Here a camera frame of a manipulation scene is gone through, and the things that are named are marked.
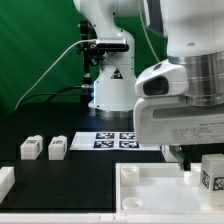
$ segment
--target green wall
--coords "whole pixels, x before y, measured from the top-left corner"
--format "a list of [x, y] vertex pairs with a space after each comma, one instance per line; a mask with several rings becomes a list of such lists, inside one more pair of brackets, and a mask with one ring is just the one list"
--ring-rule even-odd
[[[0, 0], [0, 121], [19, 98], [71, 44], [80, 40], [77, 24], [82, 17], [73, 0]], [[139, 18], [119, 18], [116, 23], [136, 40], [136, 75], [155, 64], [144, 38]], [[166, 40], [149, 32], [161, 60], [166, 58]], [[82, 57], [73, 50], [31, 94], [55, 92], [81, 84]], [[29, 102], [44, 101], [38, 98]]]

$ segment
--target white cube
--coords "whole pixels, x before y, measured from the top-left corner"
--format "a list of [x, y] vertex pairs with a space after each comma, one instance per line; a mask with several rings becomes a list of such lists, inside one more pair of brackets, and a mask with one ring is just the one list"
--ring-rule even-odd
[[63, 160], [67, 152], [67, 137], [54, 137], [48, 146], [49, 160]]
[[35, 160], [43, 150], [43, 138], [40, 135], [28, 137], [20, 146], [22, 160]]
[[14, 168], [2, 167], [0, 170], [0, 204], [15, 183]]
[[200, 194], [212, 206], [224, 205], [224, 155], [204, 155], [201, 165]]

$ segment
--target small white block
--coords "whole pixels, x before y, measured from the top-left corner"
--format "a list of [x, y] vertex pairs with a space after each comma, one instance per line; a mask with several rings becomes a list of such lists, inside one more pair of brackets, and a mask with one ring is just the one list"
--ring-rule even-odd
[[49, 160], [63, 160], [67, 152], [67, 137], [54, 137], [48, 146]]
[[35, 160], [43, 150], [43, 138], [40, 135], [28, 137], [20, 146], [22, 160]]
[[15, 183], [14, 168], [2, 167], [0, 170], [0, 204]]

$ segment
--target black cable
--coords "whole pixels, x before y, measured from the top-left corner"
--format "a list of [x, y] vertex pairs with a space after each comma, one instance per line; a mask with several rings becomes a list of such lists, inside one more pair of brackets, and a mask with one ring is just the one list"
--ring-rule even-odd
[[[82, 89], [81, 86], [70, 86], [70, 87], [66, 87], [66, 88], [63, 88], [59, 91], [57, 91], [56, 93], [64, 93], [64, 92], [67, 92], [67, 91], [70, 91], [70, 90], [73, 90], [73, 89]], [[45, 102], [46, 103], [49, 103], [52, 99], [54, 99], [57, 95], [52, 95], [50, 96]]]
[[39, 93], [39, 94], [35, 94], [32, 96], [28, 96], [26, 98], [24, 98], [23, 100], [20, 101], [20, 103], [18, 104], [18, 108], [27, 100], [34, 98], [34, 97], [38, 97], [38, 96], [80, 96], [80, 94], [65, 94], [65, 93]]

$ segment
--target printed label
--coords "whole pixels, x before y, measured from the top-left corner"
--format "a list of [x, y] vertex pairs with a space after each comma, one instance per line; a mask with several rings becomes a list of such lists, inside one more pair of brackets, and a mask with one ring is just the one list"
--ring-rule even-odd
[[224, 177], [215, 177], [213, 183], [213, 191], [224, 190]]
[[96, 133], [96, 139], [114, 139], [114, 133]]
[[123, 79], [120, 70], [117, 68], [112, 75], [111, 79]]
[[136, 141], [120, 141], [119, 147], [124, 149], [138, 149], [139, 144]]
[[204, 170], [202, 175], [202, 184], [204, 184], [204, 186], [209, 189], [210, 176]]
[[37, 142], [37, 140], [28, 140], [26, 143], [27, 144], [35, 144]]
[[53, 144], [62, 144], [63, 143], [63, 141], [53, 141]]
[[224, 138], [224, 126], [218, 123], [201, 124], [196, 128], [172, 129], [174, 141], [214, 140]]
[[135, 139], [135, 133], [120, 133], [120, 139]]
[[93, 146], [93, 148], [97, 149], [107, 149], [113, 147], [114, 147], [114, 141], [95, 141]]

